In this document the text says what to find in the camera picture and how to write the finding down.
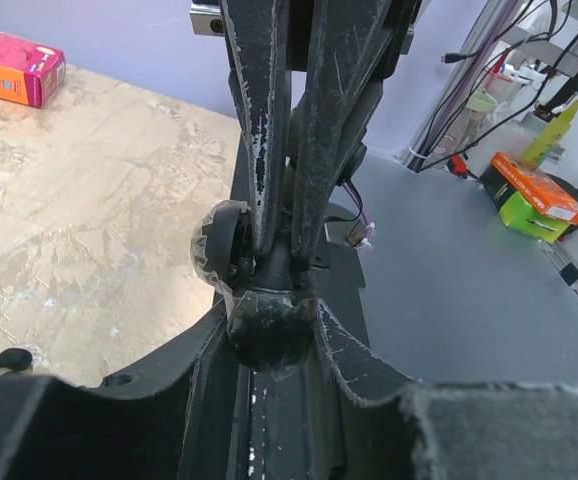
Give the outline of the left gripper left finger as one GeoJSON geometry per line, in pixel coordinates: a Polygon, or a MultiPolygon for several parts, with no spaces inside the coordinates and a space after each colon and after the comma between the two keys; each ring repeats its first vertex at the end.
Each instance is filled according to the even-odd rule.
{"type": "Polygon", "coordinates": [[[215,304],[96,388],[0,376],[0,479],[223,479],[237,363],[215,304]]]}

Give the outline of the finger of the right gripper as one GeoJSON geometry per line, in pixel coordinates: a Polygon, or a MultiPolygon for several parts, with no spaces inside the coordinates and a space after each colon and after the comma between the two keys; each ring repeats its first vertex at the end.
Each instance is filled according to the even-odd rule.
{"type": "Polygon", "coordinates": [[[339,151],[352,110],[371,80],[395,70],[414,21],[412,1],[315,1],[305,92],[298,114],[291,254],[307,271],[315,257],[326,204],[343,168],[339,151]]]}
{"type": "Polygon", "coordinates": [[[229,86],[248,155],[253,249],[272,249],[290,116],[288,1],[221,1],[229,86]]]}

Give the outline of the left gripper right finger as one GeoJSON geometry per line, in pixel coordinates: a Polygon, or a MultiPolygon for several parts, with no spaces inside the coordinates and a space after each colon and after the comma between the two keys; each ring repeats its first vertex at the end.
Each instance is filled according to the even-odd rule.
{"type": "Polygon", "coordinates": [[[578,479],[578,385],[425,383],[351,335],[315,334],[338,392],[348,479],[578,479]]]}

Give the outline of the black earbud charging case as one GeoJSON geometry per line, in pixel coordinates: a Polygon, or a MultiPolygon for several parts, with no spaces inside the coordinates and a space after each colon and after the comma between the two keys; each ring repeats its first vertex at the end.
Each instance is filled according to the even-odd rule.
{"type": "Polygon", "coordinates": [[[291,266],[287,234],[258,259],[249,206],[226,200],[196,226],[190,257],[196,275],[225,302],[229,345],[241,364],[283,379],[306,360],[317,296],[308,275],[291,266]]]}

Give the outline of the green plastic cup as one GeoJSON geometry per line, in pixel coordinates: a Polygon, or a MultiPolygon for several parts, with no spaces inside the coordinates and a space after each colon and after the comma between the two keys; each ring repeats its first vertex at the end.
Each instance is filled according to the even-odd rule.
{"type": "Polygon", "coordinates": [[[483,89],[471,94],[466,103],[466,109],[473,118],[482,118],[494,111],[497,106],[498,101],[483,89]]]}

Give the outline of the yellow green card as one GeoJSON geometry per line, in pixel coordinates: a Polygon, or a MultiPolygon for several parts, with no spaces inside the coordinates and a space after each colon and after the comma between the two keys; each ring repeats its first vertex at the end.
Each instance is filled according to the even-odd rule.
{"type": "Polygon", "coordinates": [[[558,116],[554,117],[536,137],[531,145],[520,156],[522,165],[529,169],[538,168],[551,150],[560,142],[571,128],[571,123],[578,112],[578,100],[567,107],[557,108],[558,116]]]}

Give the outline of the orange green box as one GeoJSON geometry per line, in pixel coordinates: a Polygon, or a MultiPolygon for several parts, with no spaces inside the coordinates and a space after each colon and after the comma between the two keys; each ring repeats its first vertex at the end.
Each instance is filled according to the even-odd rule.
{"type": "Polygon", "coordinates": [[[480,181],[510,229],[553,243],[568,228],[578,227],[578,198],[538,168],[528,169],[498,152],[480,181]]]}

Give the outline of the pink orange snack box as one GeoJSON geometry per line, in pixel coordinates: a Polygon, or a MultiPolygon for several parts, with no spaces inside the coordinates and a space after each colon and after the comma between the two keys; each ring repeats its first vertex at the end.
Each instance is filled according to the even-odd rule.
{"type": "Polygon", "coordinates": [[[62,50],[0,32],[0,99],[42,109],[63,84],[62,50]]]}

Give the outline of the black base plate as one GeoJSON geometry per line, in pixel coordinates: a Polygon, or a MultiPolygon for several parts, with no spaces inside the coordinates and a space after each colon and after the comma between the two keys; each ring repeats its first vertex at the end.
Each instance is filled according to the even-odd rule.
{"type": "MultiPolygon", "coordinates": [[[[238,148],[230,200],[249,194],[246,149],[238,148]]],[[[317,287],[313,339],[306,360],[283,378],[241,364],[236,401],[235,477],[329,479],[341,476],[344,452],[336,447],[337,396],[318,363],[318,305],[326,300],[360,340],[367,332],[359,292],[365,286],[358,254],[321,238],[310,280],[317,287]]]]}

